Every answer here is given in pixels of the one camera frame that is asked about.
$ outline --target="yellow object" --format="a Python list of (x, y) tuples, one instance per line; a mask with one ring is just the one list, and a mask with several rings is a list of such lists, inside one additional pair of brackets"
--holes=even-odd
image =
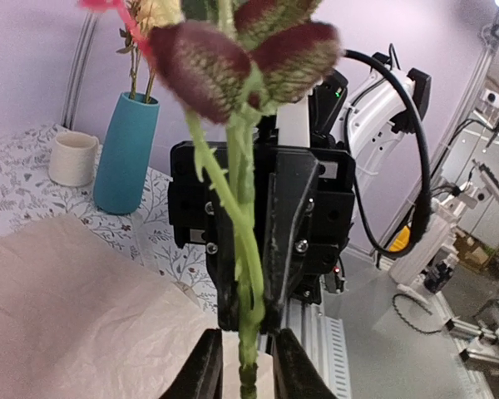
[(390, 252), (397, 252), (402, 250), (407, 246), (408, 240), (410, 240), (410, 228), (407, 226), (403, 230), (401, 230), (401, 233), (399, 233), (399, 236), (393, 242), (392, 246), (390, 247)]

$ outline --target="screw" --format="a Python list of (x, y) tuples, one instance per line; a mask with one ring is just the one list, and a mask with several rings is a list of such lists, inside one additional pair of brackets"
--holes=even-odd
[(304, 254), (305, 252), (307, 252), (307, 249), (309, 249), (309, 241), (307, 241), (306, 239), (301, 239), (296, 243), (295, 247), (298, 254)]
[(207, 243), (205, 250), (209, 255), (216, 255), (218, 253), (218, 245), (215, 243)]
[(314, 210), (314, 199), (309, 198), (309, 204), (307, 205), (307, 213), (310, 214)]
[(209, 216), (215, 215), (215, 207), (213, 206), (212, 202), (209, 201), (207, 204), (205, 204), (205, 213)]

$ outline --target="flower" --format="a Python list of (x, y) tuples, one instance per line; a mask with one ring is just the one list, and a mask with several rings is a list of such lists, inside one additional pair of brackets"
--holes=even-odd
[(136, 20), (143, 34), (153, 27), (176, 25), (183, 20), (180, 0), (141, 0)]

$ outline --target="dark red petal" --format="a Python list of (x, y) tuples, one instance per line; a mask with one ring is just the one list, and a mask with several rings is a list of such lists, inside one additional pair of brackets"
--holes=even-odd
[(199, 115), (226, 123), (251, 72), (248, 53), (207, 22), (155, 27), (149, 42), (163, 84)]
[(339, 46), (332, 25), (309, 22), (273, 35), (251, 55), (263, 72), (271, 99), (287, 103), (332, 71)]
[(249, 0), (235, 12), (238, 39), (254, 50), (268, 37), (307, 22), (322, 0)]

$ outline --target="teal vase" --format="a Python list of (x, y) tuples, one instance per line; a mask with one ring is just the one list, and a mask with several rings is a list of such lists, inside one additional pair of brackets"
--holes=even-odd
[(156, 133), (159, 102), (122, 93), (111, 118), (94, 184), (94, 202), (108, 214), (130, 214), (141, 205)]

